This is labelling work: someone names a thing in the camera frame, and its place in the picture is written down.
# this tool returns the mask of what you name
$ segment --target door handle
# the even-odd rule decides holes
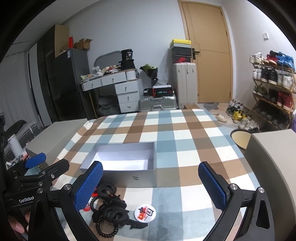
[[[194,48],[192,48],[192,58],[196,59],[195,54],[198,54],[198,56],[200,56],[200,51],[195,51]]]

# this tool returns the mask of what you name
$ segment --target plaid tablecloth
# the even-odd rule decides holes
[[[114,238],[106,240],[203,240],[221,212],[214,207],[198,177],[197,168],[202,161],[241,189],[255,190],[259,186],[229,132],[212,114],[204,110],[171,110],[114,115],[86,122],[56,160],[67,159],[70,169],[56,180],[54,188],[75,181],[81,174],[82,161],[96,143],[131,142],[155,142],[159,187],[118,188],[117,194],[126,201],[130,218],[135,219],[133,212],[141,204],[151,204],[157,211],[156,218],[144,229],[130,230],[124,226]],[[97,235],[92,212],[80,213]],[[243,213],[242,209],[228,240],[233,240]],[[75,240],[60,210],[59,216],[69,240]]]

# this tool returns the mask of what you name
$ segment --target blue gripper pad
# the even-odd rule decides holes
[[[44,162],[46,160],[46,155],[41,152],[40,154],[28,159],[25,164],[25,168],[31,169],[40,163]]]
[[[215,207],[224,211],[230,197],[226,180],[221,175],[218,175],[206,161],[199,164],[198,176]]]
[[[75,193],[74,206],[77,211],[84,209],[103,176],[103,165],[99,161],[95,161],[86,171],[83,183]]]

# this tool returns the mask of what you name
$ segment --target white curtain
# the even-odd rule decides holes
[[[0,111],[4,112],[5,130],[19,120],[41,126],[30,87],[27,51],[9,55],[0,63]]]

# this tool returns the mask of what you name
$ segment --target desk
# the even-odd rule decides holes
[[[96,118],[97,115],[90,90],[106,85],[115,85],[115,90],[122,113],[135,112],[139,110],[138,101],[140,97],[143,96],[143,83],[140,78],[130,80],[128,72],[132,71],[137,72],[137,69],[119,71],[113,74],[101,76],[99,78],[86,80],[81,83],[82,90],[89,92],[91,106]]]
[[[88,121],[58,156],[56,161],[67,159],[70,169],[57,179],[54,188],[75,181],[81,174],[81,162],[95,143],[131,142],[156,142],[159,187],[117,188],[117,194],[126,201],[131,218],[141,204],[152,204],[156,218],[144,229],[124,226],[114,238],[105,239],[96,232],[92,212],[80,210],[99,240],[203,240],[221,212],[212,205],[198,177],[202,161],[208,161],[218,174],[242,189],[255,190],[259,186],[246,159],[212,114],[204,110],[163,110]],[[229,240],[233,240],[241,220],[239,213]],[[69,240],[74,240],[68,226],[65,232]]]

